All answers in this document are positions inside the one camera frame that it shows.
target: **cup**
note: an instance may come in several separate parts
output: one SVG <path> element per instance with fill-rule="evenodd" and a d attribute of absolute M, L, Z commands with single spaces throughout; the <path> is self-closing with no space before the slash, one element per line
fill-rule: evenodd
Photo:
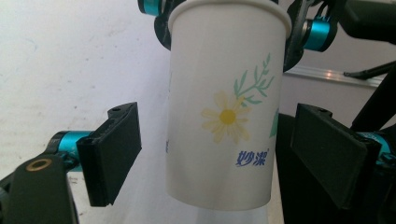
<path fill-rule="evenodd" d="M 172 12 L 169 195 L 223 211 L 270 201 L 290 28 L 268 0 L 188 0 Z"/>

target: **yellow flower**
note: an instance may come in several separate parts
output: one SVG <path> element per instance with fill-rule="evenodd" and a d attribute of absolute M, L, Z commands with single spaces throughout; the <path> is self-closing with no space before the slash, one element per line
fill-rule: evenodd
<path fill-rule="evenodd" d="M 249 139 L 249 134 L 243 127 L 243 124 L 246 123 L 248 119 L 239 118 L 239 116 L 250 111 L 250 107 L 241 107 L 245 97 L 242 96 L 235 99 L 233 95 L 229 102 L 226 93 L 221 91 L 216 93 L 214 98 L 220 112 L 205 108 L 201 112 L 201 115 L 210 120 L 204 122 L 202 127 L 210 130 L 214 134 L 213 140 L 215 143 L 221 142 L 225 133 L 231 136 L 236 144 L 238 144 L 240 138 L 247 141 Z"/>

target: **cup rim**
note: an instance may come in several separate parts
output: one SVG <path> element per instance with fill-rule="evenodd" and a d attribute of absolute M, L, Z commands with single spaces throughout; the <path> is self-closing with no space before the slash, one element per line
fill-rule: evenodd
<path fill-rule="evenodd" d="M 172 34 L 173 23 L 175 22 L 178 15 L 183 11 L 188 10 L 192 7 L 197 7 L 205 4 L 227 4 L 227 3 L 238 3 L 242 5 L 253 5 L 255 7 L 260 7 L 262 9 L 270 10 L 273 14 L 278 16 L 286 29 L 286 38 L 290 36 L 291 33 L 291 19 L 289 14 L 283 10 L 278 4 L 270 0 L 187 0 L 180 5 L 178 5 L 171 13 L 168 20 L 169 33 Z"/>

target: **white background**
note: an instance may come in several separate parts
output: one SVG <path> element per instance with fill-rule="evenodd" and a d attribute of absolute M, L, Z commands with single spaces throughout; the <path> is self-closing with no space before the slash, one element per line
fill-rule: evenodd
<path fill-rule="evenodd" d="M 267 210 L 270 223 L 281 223 L 277 186 L 269 209 L 245 212 L 200 209 L 166 194 L 170 52 L 153 21 L 137 1 L 0 2 L 0 178 L 44 151 L 55 133 L 95 130 L 108 109 L 138 102 L 143 149 L 115 204 L 90 208 L 82 174 L 69 174 L 81 223 L 267 223 Z M 300 64 L 356 70 L 395 59 L 394 46 L 340 30 L 325 53 L 306 51 Z M 349 125 L 373 90 L 285 76 L 280 111 L 318 105 Z"/>

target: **paper cup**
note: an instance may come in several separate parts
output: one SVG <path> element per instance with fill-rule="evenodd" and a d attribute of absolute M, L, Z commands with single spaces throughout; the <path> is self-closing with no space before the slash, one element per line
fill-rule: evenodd
<path fill-rule="evenodd" d="M 267 0 L 190 0 L 172 12 L 172 197 L 215 210 L 270 201 L 290 27 L 288 14 Z"/>

